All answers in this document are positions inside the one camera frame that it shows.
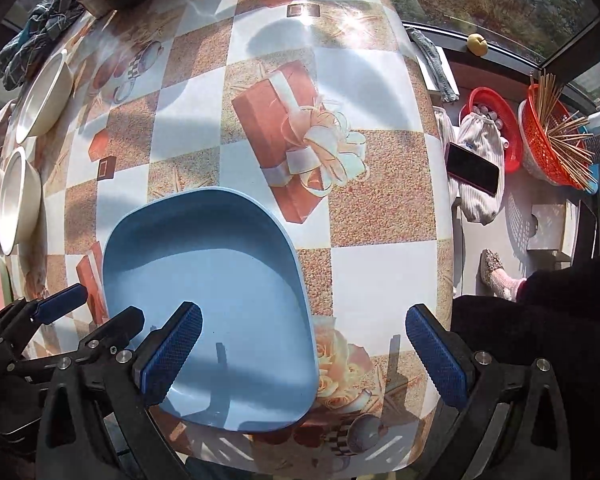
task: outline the metal bolt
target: metal bolt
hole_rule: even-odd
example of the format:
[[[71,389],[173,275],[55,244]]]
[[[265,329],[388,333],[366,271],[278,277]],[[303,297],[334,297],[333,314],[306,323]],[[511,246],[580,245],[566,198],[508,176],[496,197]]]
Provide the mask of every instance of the metal bolt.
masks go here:
[[[490,365],[491,364],[491,355],[487,352],[483,352],[480,350],[475,353],[475,360],[478,361],[481,365]]]
[[[63,357],[62,359],[60,359],[60,362],[58,363],[58,368],[60,368],[61,370],[66,370],[69,366],[71,366],[70,357]]]
[[[548,372],[549,370],[551,370],[551,365],[549,364],[549,361],[542,357],[539,358],[538,361],[536,361],[536,366],[540,368],[543,372]]]
[[[119,363],[126,363],[132,357],[133,352],[131,350],[122,350],[118,352],[118,355],[116,355],[116,361],[118,361]]]

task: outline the person's leg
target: person's leg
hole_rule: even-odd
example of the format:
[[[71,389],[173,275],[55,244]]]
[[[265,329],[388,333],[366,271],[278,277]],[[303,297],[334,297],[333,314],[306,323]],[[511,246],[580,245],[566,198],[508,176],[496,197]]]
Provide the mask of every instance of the person's leg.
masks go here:
[[[537,270],[520,287],[517,301],[600,322],[600,256],[579,267]]]
[[[566,410],[573,478],[600,461],[600,324],[501,298],[454,299],[451,330],[501,363],[554,368]]]

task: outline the black phone screen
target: black phone screen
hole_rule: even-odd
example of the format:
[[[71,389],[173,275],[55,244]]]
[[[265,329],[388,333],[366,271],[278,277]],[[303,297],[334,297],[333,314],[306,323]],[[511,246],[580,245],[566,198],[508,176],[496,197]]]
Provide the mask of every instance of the black phone screen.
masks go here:
[[[451,176],[477,187],[491,196],[498,191],[500,170],[487,159],[468,149],[449,143],[446,152],[446,171]]]

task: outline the shoe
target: shoe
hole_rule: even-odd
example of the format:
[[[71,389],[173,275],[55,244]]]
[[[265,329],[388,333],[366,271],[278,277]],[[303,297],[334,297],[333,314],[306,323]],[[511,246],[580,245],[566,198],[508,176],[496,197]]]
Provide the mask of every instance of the shoe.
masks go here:
[[[490,249],[485,249],[480,254],[480,279],[491,290],[497,290],[491,279],[494,270],[504,269],[498,253],[494,253]]]

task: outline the ribbon bow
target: ribbon bow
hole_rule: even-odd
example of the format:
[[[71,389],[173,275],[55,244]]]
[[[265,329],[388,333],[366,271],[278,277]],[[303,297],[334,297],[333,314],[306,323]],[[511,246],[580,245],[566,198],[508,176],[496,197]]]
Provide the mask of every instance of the ribbon bow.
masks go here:
[[[271,187],[283,187],[298,175],[302,186],[315,196],[327,196],[333,186],[345,186],[347,182],[368,177],[365,164],[366,139],[359,132],[349,129],[347,118],[340,112],[329,111],[321,96],[311,106],[300,106],[291,86],[282,72],[266,76],[287,116],[282,124],[282,135],[292,146],[286,151],[286,159],[275,168],[262,168]],[[322,186],[316,179],[320,171]]]

